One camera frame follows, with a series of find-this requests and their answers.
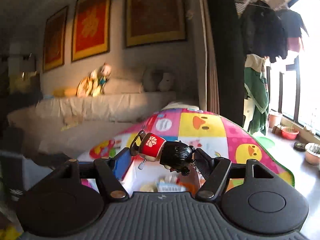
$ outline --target red painting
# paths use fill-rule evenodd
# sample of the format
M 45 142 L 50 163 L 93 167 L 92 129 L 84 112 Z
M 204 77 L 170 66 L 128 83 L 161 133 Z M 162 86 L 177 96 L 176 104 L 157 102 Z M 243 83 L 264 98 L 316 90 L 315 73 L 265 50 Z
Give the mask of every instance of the red painting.
M 44 31 L 43 71 L 64 64 L 64 37 L 68 7 L 55 13 L 46 23 Z
M 108 51 L 110 0 L 78 0 L 72 60 Z

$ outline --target plush toy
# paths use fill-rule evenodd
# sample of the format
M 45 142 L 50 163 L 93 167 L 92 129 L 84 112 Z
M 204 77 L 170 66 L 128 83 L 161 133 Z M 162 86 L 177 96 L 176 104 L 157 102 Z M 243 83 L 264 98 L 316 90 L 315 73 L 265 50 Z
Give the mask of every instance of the plush toy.
M 145 92 L 167 92 L 173 90 L 174 75 L 157 69 L 146 69 L 143 73 L 142 85 Z
M 169 72 L 165 72 L 163 73 L 163 78 L 158 85 L 158 89 L 161 92 L 170 91 L 173 87 L 173 83 L 174 83 L 174 76 Z
M 78 97 L 98 96 L 101 93 L 102 86 L 108 81 L 111 74 L 111 66 L 104 63 L 102 67 L 93 70 L 90 77 L 84 78 L 77 89 Z

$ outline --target green towel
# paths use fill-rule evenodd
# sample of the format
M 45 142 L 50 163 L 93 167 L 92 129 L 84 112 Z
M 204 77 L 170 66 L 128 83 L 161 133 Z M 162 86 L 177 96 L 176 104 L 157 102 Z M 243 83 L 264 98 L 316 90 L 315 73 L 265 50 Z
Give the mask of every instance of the green towel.
M 254 134 L 261 131 L 264 135 L 267 132 L 267 117 L 269 113 L 269 94 L 267 86 L 267 78 L 264 68 L 264 60 L 255 61 L 254 66 L 248 64 L 249 56 L 247 56 L 246 67 L 244 68 L 244 86 L 248 92 L 248 96 L 255 102 L 253 119 L 249 126 L 249 132 Z

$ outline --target brown curtain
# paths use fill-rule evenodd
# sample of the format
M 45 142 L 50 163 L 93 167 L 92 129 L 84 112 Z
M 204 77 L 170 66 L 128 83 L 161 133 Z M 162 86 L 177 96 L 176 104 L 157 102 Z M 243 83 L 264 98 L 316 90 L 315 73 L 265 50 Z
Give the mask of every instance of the brown curtain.
M 207 43 L 207 111 L 219 114 L 217 65 L 207 0 L 202 0 Z

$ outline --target floor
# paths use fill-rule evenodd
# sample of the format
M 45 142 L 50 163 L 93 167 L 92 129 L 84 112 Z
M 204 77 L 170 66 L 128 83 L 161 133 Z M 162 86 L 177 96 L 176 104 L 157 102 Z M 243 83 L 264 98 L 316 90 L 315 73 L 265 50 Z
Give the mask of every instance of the floor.
M 295 177 L 295 188 L 306 197 L 309 203 L 309 214 L 301 229 L 301 233 L 310 240 L 320 239 L 320 171 L 304 160 L 304 152 L 293 149 L 294 141 L 288 141 L 269 129 L 267 137 L 276 146 L 269 150 L 272 156 L 292 171 Z

